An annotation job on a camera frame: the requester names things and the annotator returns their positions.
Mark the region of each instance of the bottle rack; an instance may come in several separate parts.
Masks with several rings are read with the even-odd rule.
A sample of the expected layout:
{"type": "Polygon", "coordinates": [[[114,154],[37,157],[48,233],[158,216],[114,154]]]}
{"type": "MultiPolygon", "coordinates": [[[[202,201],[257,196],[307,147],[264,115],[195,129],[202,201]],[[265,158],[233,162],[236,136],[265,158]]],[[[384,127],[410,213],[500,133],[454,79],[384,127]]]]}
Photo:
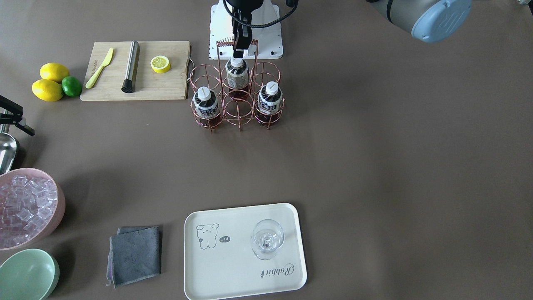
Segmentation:
{"type": "Polygon", "coordinates": [[[256,47],[255,59],[253,66],[248,70],[249,84],[247,90],[231,90],[226,84],[225,67],[221,66],[220,47],[233,46],[233,38],[226,38],[216,42],[216,52],[219,61],[219,67],[209,64],[199,65],[194,67],[189,74],[189,83],[194,90],[194,93],[202,86],[206,86],[213,90],[215,94],[222,100],[221,117],[216,115],[211,119],[204,119],[196,113],[194,104],[194,97],[191,100],[191,110],[198,125],[207,128],[213,132],[224,121],[235,125],[239,131],[243,130],[243,126],[249,123],[252,119],[267,129],[274,124],[281,117],[281,111],[285,106],[285,99],[281,100],[279,111],[275,115],[271,115],[267,120],[259,118],[259,110],[255,104],[258,93],[263,85],[269,81],[275,81],[280,84],[281,72],[279,68],[271,62],[257,62],[257,53],[259,52],[259,43],[257,40],[252,40],[251,45],[256,47]]]}

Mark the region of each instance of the pink bowl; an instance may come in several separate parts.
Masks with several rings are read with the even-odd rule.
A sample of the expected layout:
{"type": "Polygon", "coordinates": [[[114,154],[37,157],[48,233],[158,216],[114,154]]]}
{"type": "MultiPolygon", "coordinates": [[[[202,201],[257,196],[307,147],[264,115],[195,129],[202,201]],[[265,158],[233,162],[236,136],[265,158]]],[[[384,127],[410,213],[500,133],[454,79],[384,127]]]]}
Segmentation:
{"type": "Polygon", "coordinates": [[[48,236],[50,233],[52,233],[52,231],[54,231],[57,228],[65,212],[65,196],[63,194],[63,191],[61,190],[59,185],[54,181],[54,179],[50,177],[50,175],[46,174],[45,172],[41,170],[33,169],[33,168],[16,169],[13,171],[9,171],[3,175],[0,175],[0,186],[3,186],[4,184],[9,184],[11,182],[11,179],[16,175],[25,175],[28,178],[43,177],[43,178],[51,180],[54,183],[54,186],[58,190],[58,202],[57,202],[57,205],[55,206],[55,210],[53,212],[52,217],[48,221],[48,224],[46,224],[44,228],[41,231],[39,231],[33,238],[29,239],[28,241],[24,243],[13,246],[13,247],[0,248],[0,251],[16,249],[22,246],[28,246],[48,236]]]}

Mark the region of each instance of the wooden cutting board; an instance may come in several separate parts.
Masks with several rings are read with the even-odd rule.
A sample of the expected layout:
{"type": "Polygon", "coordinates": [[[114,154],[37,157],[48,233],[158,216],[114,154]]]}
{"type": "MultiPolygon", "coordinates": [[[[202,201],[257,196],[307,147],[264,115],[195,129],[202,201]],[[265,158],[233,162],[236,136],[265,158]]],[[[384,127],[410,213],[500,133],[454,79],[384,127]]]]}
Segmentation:
{"type": "Polygon", "coordinates": [[[135,91],[125,93],[121,90],[130,55],[131,41],[95,42],[82,94],[83,101],[116,100],[180,100],[187,98],[187,66],[189,64],[190,42],[139,42],[139,62],[135,79],[135,91]],[[100,66],[109,48],[113,48],[113,59],[105,67],[91,89],[85,84],[100,66]],[[158,74],[150,66],[153,57],[168,57],[171,68],[158,74]]]}

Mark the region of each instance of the yellow lemon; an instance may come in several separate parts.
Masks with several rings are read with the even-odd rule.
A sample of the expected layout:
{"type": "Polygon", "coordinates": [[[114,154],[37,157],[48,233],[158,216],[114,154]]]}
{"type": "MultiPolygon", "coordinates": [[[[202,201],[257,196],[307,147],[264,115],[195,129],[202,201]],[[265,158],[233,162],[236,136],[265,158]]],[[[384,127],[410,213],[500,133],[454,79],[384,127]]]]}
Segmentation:
{"type": "Polygon", "coordinates": [[[41,78],[49,79],[55,82],[61,82],[63,78],[69,76],[70,73],[62,64],[57,62],[49,62],[48,64],[41,67],[41,78]]]}
{"type": "Polygon", "coordinates": [[[158,55],[152,58],[150,65],[152,66],[152,70],[156,73],[165,73],[170,70],[170,61],[163,55],[158,55]]]}
{"type": "Polygon", "coordinates": [[[61,84],[49,79],[39,79],[31,85],[31,91],[37,98],[45,101],[57,101],[63,97],[61,84]]]}

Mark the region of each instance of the table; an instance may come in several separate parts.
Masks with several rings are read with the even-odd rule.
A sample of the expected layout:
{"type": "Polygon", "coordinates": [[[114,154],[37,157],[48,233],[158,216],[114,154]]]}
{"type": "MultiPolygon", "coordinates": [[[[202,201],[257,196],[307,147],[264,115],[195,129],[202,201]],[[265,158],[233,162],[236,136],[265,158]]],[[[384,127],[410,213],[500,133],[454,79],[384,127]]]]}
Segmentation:
{"type": "Polygon", "coordinates": [[[280,202],[300,214],[308,281],[249,299],[533,297],[530,10],[474,1],[455,34],[424,44],[364,1],[334,3],[302,1],[282,22],[280,122],[210,133],[192,93],[44,102],[30,87],[47,62],[82,80],[96,41],[190,41],[214,64],[215,1],[0,2],[0,91],[36,131],[11,128],[15,167],[49,173],[67,199],[31,246],[59,262],[50,299],[186,299],[185,218],[280,202]],[[107,287],[109,237],[147,225],[163,228],[162,274],[107,287]]]}

